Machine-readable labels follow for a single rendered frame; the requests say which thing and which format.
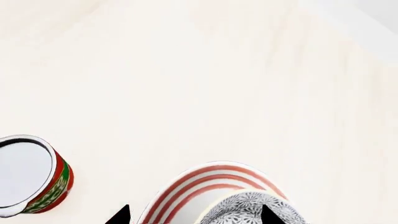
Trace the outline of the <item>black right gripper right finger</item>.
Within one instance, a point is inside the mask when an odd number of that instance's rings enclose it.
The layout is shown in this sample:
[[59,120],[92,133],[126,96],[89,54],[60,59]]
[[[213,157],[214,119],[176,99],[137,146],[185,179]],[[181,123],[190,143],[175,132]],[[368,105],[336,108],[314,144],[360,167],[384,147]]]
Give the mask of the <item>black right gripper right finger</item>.
[[262,205],[261,222],[262,224],[285,224],[267,205]]

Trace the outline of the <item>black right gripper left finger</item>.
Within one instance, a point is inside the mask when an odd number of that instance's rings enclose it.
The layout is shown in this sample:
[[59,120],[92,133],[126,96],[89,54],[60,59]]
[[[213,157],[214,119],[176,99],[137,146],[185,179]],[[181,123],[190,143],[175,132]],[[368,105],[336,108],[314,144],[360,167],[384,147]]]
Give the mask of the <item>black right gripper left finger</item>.
[[130,224],[130,207],[123,206],[114,216],[112,216],[105,224]]

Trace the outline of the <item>black white patterned bowl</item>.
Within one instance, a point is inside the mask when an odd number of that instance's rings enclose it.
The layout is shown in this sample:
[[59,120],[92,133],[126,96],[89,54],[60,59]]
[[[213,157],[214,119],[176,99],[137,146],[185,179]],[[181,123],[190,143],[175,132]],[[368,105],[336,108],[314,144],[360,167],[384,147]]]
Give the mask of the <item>black white patterned bowl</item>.
[[267,205],[285,224],[309,224],[284,198],[266,190],[236,190],[214,201],[195,224],[262,224],[262,205]]

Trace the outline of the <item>white plate with red stripes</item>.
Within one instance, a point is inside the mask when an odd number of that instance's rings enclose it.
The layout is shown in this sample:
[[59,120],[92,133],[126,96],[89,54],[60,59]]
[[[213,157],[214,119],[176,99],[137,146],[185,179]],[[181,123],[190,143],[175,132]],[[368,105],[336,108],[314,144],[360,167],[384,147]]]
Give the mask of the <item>white plate with red stripes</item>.
[[194,224],[216,199],[235,190],[285,194],[262,171],[246,164],[214,161],[187,169],[160,190],[136,224]]

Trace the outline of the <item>red and green food can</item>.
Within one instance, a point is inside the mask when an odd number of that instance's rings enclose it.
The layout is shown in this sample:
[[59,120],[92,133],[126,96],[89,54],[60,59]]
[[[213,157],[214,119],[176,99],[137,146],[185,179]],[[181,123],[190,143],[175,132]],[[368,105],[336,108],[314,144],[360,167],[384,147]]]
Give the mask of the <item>red and green food can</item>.
[[0,218],[47,212],[64,201],[73,182],[70,165],[44,139],[0,138]]

